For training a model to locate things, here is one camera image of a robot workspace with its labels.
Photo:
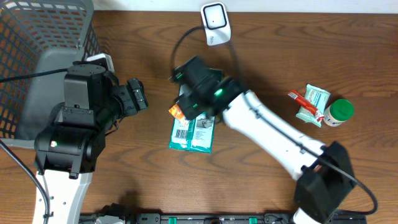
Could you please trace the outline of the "green 3M package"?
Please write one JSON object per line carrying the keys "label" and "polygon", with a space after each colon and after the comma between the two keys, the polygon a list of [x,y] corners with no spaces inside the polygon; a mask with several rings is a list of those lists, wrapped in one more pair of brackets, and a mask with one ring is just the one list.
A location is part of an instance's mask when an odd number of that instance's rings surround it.
{"label": "green 3M package", "polygon": [[169,148],[179,151],[211,153],[216,118],[202,113],[195,119],[179,122],[174,118]]}

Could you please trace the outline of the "red tube packet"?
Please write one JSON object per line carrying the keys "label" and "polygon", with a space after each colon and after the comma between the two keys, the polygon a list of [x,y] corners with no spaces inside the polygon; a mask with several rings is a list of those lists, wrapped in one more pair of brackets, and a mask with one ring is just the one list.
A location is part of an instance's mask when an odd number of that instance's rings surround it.
{"label": "red tube packet", "polygon": [[296,90],[291,90],[288,92],[288,95],[293,98],[300,106],[308,110],[312,115],[314,115],[317,121],[321,121],[325,116],[323,113],[311,102],[306,100],[301,94],[299,94]]}

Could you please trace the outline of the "mint green wipes packet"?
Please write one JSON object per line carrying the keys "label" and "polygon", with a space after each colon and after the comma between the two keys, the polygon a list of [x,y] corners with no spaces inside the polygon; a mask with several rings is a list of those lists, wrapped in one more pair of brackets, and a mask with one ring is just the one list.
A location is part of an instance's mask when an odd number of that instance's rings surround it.
{"label": "mint green wipes packet", "polygon": [[[320,110],[321,113],[324,112],[329,97],[330,93],[328,91],[311,84],[307,85],[306,93],[304,95],[304,98],[314,105],[318,110]],[[306,123],[313,123],[319,128],[322,126],[322,121],[317,121],[316,117],[302,106],[296,114],[296,117]]]}

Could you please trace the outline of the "green lid small jar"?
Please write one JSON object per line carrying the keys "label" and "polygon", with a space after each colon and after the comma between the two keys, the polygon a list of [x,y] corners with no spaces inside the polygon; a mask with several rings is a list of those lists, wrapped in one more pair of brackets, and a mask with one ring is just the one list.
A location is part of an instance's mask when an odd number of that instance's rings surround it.
{"label": "green lid small jar", "polygon": [[337,127],[354,115],[354,106],[346,99],[339,99],[325,109],[324,115],[325,124]]}

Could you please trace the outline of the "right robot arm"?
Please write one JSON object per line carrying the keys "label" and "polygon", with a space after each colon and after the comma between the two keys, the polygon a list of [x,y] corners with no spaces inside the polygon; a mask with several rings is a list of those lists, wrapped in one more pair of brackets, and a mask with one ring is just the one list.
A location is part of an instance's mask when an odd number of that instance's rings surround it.
{"label": "right robot arm", "polygon": [[255,142],[296,182],[294,223],[327,223],[354,189],[348,151],[326,146],[285,122],[236,78],[220,78],[200,57],[172,69],[171,79],[186,90],[176,99],[188,120],[202,113],[222,115],[226,125]]}

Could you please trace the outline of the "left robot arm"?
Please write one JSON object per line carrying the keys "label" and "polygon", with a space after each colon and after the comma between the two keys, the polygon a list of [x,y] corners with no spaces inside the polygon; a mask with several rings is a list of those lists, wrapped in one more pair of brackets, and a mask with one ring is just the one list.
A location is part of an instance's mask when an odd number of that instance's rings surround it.
{"label": "left robot arm", "polygon": [[60,117],[35,139],[37,178],[45,195],[44,215],[35,208],[34,223],[78,223],[105,137],[118,121],[148,107],[144,85],[136,78],[120,85],[108,68],[81,63],[68,68]]}

